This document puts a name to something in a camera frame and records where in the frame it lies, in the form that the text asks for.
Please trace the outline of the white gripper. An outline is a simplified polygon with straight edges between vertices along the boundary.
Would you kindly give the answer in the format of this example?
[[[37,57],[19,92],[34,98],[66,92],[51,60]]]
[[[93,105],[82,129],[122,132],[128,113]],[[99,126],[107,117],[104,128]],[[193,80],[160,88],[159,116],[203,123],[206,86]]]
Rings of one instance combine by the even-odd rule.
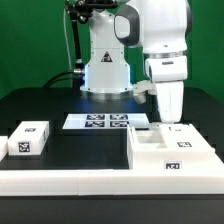
[[[182,81],[157,83],[156,92],[161,121],[179,122],[182,116],[184,83]]]

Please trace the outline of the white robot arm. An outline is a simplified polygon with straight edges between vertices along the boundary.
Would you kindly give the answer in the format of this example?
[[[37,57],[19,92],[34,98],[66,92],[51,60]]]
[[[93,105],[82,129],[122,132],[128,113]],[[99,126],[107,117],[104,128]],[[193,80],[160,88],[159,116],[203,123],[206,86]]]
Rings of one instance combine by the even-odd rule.
[[[119,0],[114,16],[94,12],[90,19],[92,56],[85,66],[85,95],[98,99],[132,91],[139,103],[157,97],[160,119],[181,119],[187,78],[186,35],[191,11],[187,0]],[[123,48],[140,46],[146,79],[132,81]]]

